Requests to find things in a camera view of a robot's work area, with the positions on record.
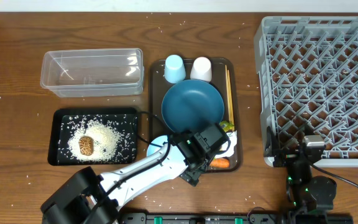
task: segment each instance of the white wall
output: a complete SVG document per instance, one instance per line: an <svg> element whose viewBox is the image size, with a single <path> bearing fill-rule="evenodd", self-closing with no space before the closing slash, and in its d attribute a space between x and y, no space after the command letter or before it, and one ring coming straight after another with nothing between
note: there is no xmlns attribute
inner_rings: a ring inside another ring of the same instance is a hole
<svg viewBox="0 0 358 224"><path fill-rule="evenodd" d="M0 0L0 12L358 12L358 0Z"/></svg>

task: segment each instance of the light blue cup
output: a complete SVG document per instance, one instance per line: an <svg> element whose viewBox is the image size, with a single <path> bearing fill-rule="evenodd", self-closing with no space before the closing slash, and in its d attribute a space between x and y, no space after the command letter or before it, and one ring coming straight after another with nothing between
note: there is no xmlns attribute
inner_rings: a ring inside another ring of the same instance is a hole
<svg viewBox="0 0 358 224"><path fill-rule="evenodd" d="M173 84L183 81L186 78L183 60L178 55L170 55L165 60L165 79Z"/></svg>
<svg viewBox="0 0 358 224"><path fill-rule="evenodd" d="M163 144L166 143L166 142L168 142L168 137L167 136L160 136L160 137L155 138L152 141L153 144L156 144L158 146L163 146ZM146 156L150 156L150 155L154 154L155 152L157 152L160 149L161 149L161 147L149 145L149 147L147 148Z"/></svg>

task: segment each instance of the chopsticks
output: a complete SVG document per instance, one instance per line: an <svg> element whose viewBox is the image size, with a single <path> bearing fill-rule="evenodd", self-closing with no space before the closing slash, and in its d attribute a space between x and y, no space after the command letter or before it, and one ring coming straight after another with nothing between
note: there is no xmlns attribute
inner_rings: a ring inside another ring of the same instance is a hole
<svg viewBox="0 0 358 224"><path fill-rule="evenodd" d="M226 71L226 93L227 93L227 113L229 114L229 122L234 124L233 115L233 100L231 96L231 84L230 84L230 71L227 69L227 65L224 66Z"/></svg>

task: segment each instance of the grid pattern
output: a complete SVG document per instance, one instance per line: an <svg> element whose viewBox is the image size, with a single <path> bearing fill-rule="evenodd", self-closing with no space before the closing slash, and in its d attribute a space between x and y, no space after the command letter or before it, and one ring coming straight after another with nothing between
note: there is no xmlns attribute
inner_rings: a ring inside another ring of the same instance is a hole
<svg viewBox="0 0 358 224"><path fill-rule="evenodd" d="M358 31L284 28L265 41L280 147L295 148L308 125L324 138L323 159L358 158Z"/></svg>

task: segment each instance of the wood grain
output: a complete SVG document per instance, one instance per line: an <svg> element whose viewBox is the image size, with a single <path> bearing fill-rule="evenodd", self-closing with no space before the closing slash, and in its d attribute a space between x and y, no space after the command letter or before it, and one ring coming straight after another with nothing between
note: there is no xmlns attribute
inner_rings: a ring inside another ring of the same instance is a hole
<svg viewBox="0 0 358 224"><path fill-rule="evenodd" d="M42 89L42 58L50 50L138 47L144 53L146 76L152 62L170 54L228 58L235 68L241 114L241 168L203 175L197 187L179 178L164 182L127 207L163 213L213 213L219 209L221 213L246 214L254 206L278 210L288 205L285 169L267 166L262 157L253 38L267 15L0 13L0 223L40 223L41 204L74 172L84 168L47 163L52 115L57 109L135 106L147 110L148 78L143 94L110 97L109 101L108 97L58 98ZM146 120L140 130L147 135ZM138 159L145 156L145 147L139 145ZM119 167L93 166L96 172ZM328 170L358 183L358 169ZM333 212L351 213L358 223L358 190L340 181L337 184Z"/></svg>

